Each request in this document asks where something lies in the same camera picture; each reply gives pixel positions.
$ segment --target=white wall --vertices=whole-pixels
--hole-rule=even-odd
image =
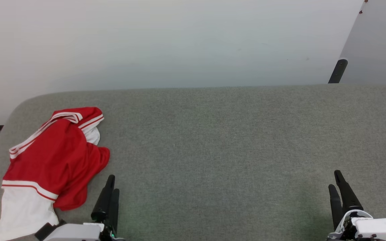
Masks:
[[[0,125],[68,90],[327,83],[363,0],[0,0]]]
[[[341,83],[386,84],[386,0],[369,0],[358,15],[341,58]]]

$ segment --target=white panel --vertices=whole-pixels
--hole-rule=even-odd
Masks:
[[[0,0],[0,124],[66,90],[324,84],[363,0]]]
[[[357,17],[342,51],[346,84],[386,84],[386,0],[369,1]]]

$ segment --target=robotic arm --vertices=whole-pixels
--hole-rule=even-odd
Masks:
[[[46,223],[35,237],[40,241],[125,241],[116,238],[120,191],[114,189],[114,182],[114,175],[110,175],[90,215],[92,223]]]
[[[327,241],[386,241],[386,218],[374,219],[364,211],[354,191],[339,170],[334,171],[340,197],[334,185],[328,185],[334,232]]]
[[[363,210],[342,173],[334,171],[340,197],[334,185],[329,185],[334,232],[326,241],[386,241],[386,218],[374,219]],[[61,220],[56,226],[45,224],[35,237],[40,241],[125,241],[116,238],[119,190],[114,189],[115,177],[108,177],[92,211],[92,223],[72,224]]]

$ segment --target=red fabric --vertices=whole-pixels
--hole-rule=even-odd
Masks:
[[[45,130],[38,136],[33,135],[32,141],[10,150],[11,164],[3,180],[35,182],[58,195],[53,204],[55,208],[70,210],[86,201],[87,183],[107,165],[109,149],[88,143],[83,133],[84,123],[95,122],[101,110],[96,107],[68,109],[55,111],[52,117],[62,112],[80,113],[75,116],[77,120],[82,119],[76,123],[74,115],[61,116],[44,123],[40,130],[44,127]],[[28,144],[26,150],[13,157]]]

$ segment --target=gray fabric tabletop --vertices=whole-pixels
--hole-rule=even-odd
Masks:
[[[17,107],[0,134],[0,185],[10,147],[53,111],[83,106],[103,111],[99,146],[111,157],[89,183],[83,206],[56,210],[68,222],[90,221],[114,174],[121,191],[118,233],[129,241],[320,241],[332,231],[328,185],[336,169],[366,211],[386,218],[385,86],[39,96]]]

